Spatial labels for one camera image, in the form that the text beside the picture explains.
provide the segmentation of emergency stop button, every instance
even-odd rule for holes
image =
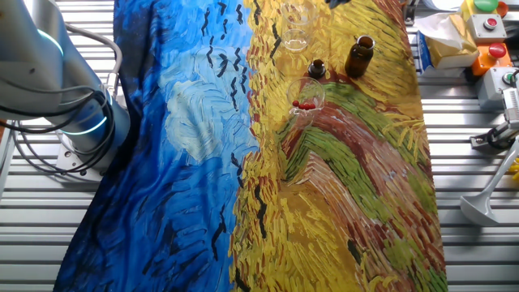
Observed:
[[[492,44],[488,49],[488,54],[493,58],[502,58],[506,56],[506,48],[503,44]]]

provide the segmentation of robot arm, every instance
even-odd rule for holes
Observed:
[[[64,23],[54,0],[25,2],[0,1],[0,118],[46,118],[68,136],[77,153],[86,153],[79,155],[83,161],[106,148],[106,134],[115,123],[113,142],[96,164],[105,170],[129,129],[127,112],[112,96],[118,67],[109,76],[113,84],[105,86],[67,33],[67,27],[81,30]]]

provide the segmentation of amber bottle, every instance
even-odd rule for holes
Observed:
[[[358,78],[366,73],[373,58],[373,48],[375,48],[375,41],[370,36],[361,36],[357,39],[357,43],[351,47],[345,65],[349,77]]]
[[[308,75],[313,79],[321,79],[326,74],[324,62],[317,59],[314,60],[308,67]]]

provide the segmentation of empty glass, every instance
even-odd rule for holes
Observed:
[[[312,29],[317,18],[315,5],[304,0],[300,3],[285,2],[281,6],[283,15],[281,40],[292,51],[300,51],[311,41]]]

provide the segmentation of tissue box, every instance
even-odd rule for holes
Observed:
[[[479,56],[478,47],[459,15],[433,15],[417,21],[427,32],[426,43],[436,69],[471,67]]]
[[[457,78],[463,74],[465,68],[440,69],[436,70],[432,65],[431,54],[427,47],[425,36],[418,32],[418,66],[420,68],[420,76],[431,78]]]

